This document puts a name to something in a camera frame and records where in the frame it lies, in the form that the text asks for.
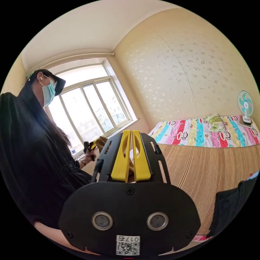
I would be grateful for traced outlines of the person's left hand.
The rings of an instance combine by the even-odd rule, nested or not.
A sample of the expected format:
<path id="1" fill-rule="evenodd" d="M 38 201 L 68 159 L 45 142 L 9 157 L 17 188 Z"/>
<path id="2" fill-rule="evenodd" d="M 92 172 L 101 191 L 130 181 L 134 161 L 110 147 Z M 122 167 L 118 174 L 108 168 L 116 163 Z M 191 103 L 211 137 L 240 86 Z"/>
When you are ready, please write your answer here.
<path id="1" fill-rule="evenodd" d="M 85 158 L 84 158 L 84 163 L 88 164 L 92 161 L 95 161 L 95 159 L 96 159 L 95 151 L 94 150 L 92 150 L 92 151 L 87 150 L 87 152 L 85 154 Z"/>

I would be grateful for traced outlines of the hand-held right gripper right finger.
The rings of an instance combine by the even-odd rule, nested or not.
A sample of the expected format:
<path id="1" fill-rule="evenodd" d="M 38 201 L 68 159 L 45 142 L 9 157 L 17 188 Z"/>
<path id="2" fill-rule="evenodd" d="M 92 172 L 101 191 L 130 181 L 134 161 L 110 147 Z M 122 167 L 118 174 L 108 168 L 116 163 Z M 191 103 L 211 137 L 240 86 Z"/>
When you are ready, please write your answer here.
<path id="1" fill-rule="evenodd" d="M 132 143 L 135 182 L 149 181 L 151 173 L 145 153 L 145 146 L 141 134 L 137 130 L 132 131 Z"/>

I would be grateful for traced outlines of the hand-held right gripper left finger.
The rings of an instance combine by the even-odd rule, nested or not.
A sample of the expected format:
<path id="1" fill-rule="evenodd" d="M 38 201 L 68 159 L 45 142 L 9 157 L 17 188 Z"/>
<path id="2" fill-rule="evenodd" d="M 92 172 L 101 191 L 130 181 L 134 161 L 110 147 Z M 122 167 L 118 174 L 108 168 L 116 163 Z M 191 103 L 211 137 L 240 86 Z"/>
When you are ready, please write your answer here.
<path id="1" fill-rule="evenodd" d="M 113 181 L 127 182 L 130 162 L 131 130 L 123 131 L 119 142 L 117 156 L 111 173 Z"/>

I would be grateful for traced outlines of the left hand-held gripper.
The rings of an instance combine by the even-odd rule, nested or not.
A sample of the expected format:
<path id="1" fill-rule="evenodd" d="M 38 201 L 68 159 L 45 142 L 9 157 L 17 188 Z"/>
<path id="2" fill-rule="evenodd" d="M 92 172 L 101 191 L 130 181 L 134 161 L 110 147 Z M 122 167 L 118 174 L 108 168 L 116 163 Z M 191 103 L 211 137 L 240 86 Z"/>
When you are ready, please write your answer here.
<path id="1" fill-rule="evenodd" d="M 91 142 L 88 142 L 88 141 L 85 141 L 84 142 L 84 155 L 86 154 L 87 150 L 88 151 L 92 151 L 92 150 L 95 150 L 97 147 L 96 145 L 96 141 L 91 141 Z"/>

